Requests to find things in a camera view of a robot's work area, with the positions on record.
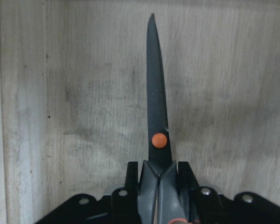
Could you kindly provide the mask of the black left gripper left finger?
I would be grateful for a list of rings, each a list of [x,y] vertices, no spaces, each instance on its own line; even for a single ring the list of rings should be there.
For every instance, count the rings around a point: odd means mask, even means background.
[[[138,162],[131,161],[127,164],[125,188],[128,192],[138,193]]]

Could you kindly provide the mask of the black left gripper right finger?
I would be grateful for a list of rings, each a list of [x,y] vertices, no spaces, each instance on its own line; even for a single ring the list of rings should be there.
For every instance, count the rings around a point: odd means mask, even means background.
[[[190,164],[186,161],[178,162],[177,187],[179,194],[186,190],[196,189],[198,186],[199,183]]]

